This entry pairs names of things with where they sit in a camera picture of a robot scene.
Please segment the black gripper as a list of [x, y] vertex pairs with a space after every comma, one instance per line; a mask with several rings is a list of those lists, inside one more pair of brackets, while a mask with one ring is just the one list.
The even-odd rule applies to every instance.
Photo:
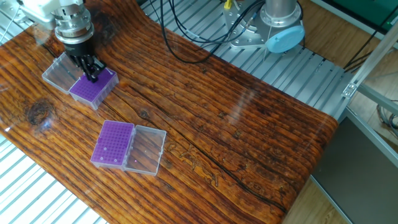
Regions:
[[106, 68], [106, 64], [95, 57], [93, 39], [89, 38], [79, 44], [64, 44], [64, 47], [70, 60], [73, 63], [81, 62], [82, 70], [87, 79], [95, 83], [98, 80], [97, 73], [102, 72]]

